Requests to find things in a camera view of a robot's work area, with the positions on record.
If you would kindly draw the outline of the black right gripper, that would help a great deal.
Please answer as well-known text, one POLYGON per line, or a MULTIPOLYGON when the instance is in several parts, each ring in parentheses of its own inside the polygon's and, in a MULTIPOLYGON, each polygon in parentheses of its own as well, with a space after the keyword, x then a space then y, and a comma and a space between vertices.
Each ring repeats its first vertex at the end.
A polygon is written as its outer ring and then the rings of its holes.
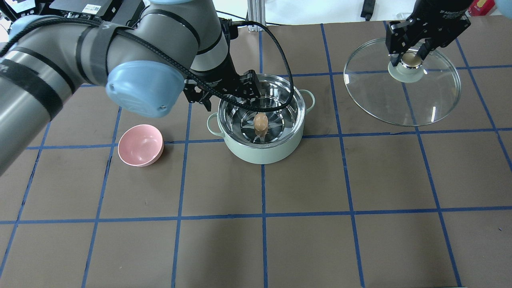
POLYGON ((446 11, 425 15, 411 14, 406 20, 391 21, 386 26, 386 48, 390 63, 396 67, 405 53, 420 41, 416 55, 424 61, 435 49, 451 44, 471 25, 464 12, 446 11))

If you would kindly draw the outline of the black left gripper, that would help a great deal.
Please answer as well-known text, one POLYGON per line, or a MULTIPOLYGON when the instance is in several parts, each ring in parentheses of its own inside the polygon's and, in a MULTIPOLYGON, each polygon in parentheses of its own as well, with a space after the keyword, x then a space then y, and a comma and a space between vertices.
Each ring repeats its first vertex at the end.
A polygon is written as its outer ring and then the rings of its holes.
MULTIPOLYGON (((223 95, 232 95, 236 100, 254 100, 261 97, 261 83, 254 70, 248 70, 240 75, 234 68, 219 68, 208 73, 194 72, 199 80, 223 95)), ((188 102, 199 103, 210 112, 212 93, 195 80, 187 77, 184 82, 184 95, 188 102)))

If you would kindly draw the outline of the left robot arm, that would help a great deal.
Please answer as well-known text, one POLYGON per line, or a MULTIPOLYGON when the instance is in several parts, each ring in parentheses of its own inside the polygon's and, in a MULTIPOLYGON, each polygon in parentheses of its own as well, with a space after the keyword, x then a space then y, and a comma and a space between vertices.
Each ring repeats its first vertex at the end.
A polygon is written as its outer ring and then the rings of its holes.
POLYGON ((213 95, 259 97, 256 73, 234 68, 235 29, 210 0, 152 0, 135 28, 57 16, 15 21, 1 50, 1 173, 84 83, 145 117, 167 115, 182 91, 206 108, 213 95))

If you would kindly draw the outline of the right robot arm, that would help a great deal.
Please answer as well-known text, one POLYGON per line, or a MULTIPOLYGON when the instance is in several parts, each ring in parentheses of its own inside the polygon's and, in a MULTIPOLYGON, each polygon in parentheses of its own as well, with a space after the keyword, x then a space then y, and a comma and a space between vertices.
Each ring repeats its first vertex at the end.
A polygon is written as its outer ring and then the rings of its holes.
POLYGON ((386 48, 390 64, 398 66, 410 48, 424 43, 417 56, 424 60, 437 48, 445 48, 470 26, 469 16, 486 15, 493 9, 511 17, 510 0, 417 0, 403 21, 386 26, 386 48))

